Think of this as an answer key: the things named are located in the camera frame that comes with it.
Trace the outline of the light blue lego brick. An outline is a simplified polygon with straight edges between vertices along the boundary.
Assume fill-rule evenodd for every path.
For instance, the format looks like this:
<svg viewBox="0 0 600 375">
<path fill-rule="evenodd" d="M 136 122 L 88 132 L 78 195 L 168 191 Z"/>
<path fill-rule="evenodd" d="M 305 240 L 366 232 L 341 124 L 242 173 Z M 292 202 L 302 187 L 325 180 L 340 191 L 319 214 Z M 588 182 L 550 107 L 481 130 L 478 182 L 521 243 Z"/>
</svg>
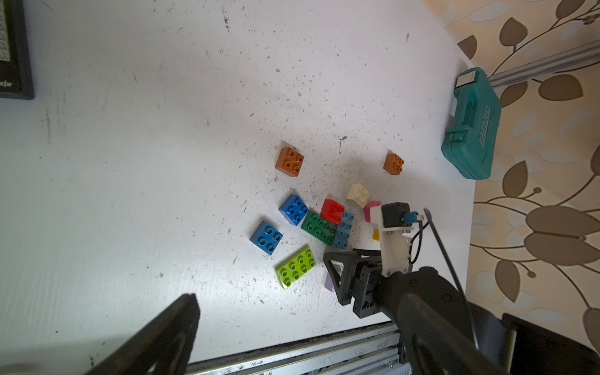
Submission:
<svg viewBox="0 0 600 375">
<path fill-rule="evenodd" d="M 342 216 L 342 221 L 337 227 L 337 233 L 334 238 L 333 247 L 346 250 L 348 248 L 348 242 L 353 230 L 355 215 L 353 212 L 345 211 Z"/>
</svg>

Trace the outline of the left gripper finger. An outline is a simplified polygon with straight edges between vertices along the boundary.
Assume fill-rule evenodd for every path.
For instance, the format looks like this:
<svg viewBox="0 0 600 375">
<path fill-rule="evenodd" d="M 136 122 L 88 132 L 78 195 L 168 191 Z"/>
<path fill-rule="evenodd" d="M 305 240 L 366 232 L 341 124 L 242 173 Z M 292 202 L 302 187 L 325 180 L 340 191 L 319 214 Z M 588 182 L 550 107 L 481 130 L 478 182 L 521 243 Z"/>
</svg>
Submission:
<svg viewBox="0 0 600 375">
<path fill-rule="evenodd" d="M 89 374 L 183 374 L 200 319 L 196 295 L 184 294 Z"/>
</svg>

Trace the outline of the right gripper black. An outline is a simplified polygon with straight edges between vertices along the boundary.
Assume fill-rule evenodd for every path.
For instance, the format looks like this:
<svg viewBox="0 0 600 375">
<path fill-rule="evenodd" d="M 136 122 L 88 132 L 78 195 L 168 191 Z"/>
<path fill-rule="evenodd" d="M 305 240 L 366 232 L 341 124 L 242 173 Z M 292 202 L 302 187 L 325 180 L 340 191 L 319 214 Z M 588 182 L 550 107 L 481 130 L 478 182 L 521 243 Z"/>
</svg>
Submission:
<svg viewBox="0 0 600 375">
<path fill-rule="evenodd" d="M 382 279 L 380 251 L 355 249 L 325 252 L 323 263 L 342 306 L 353 302 L 352 311 L 359 319 L 381 312 L 376 301 L 376 291 Z"/>
</svg>

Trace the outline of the purple lego brick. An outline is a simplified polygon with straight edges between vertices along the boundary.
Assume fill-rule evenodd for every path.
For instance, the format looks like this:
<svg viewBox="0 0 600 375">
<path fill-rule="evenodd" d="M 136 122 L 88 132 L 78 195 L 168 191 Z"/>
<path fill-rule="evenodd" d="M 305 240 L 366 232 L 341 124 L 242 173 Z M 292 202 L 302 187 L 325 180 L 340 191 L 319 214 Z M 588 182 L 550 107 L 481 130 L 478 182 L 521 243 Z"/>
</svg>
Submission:
<svg viewBox="0 0 600 375">
<path fill-rule="evenodd" d="M 331 278 L 331 275 L 327 275 L 326 277 L 326 281 L 324 283 L 324 287 L 329 291 L 329 292 L 334 292 L 334 282 Z"/>
</svg>

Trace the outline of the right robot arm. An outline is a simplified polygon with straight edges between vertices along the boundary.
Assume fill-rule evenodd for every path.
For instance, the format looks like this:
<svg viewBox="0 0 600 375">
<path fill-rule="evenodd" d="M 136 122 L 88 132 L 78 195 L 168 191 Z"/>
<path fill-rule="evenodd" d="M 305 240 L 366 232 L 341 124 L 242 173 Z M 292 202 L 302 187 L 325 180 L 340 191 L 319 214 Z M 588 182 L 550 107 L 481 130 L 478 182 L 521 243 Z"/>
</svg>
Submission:
<svg viewBox="0 0 600 375">
<path fill-rule="evenodd" d="M 433 267 L 382 273 L 377 251 L 327 252 L 338 301 L 386 315 L 415 374 L 597 374 L 599 355 L 568 337 L 468 302 Z"/>
</svg>

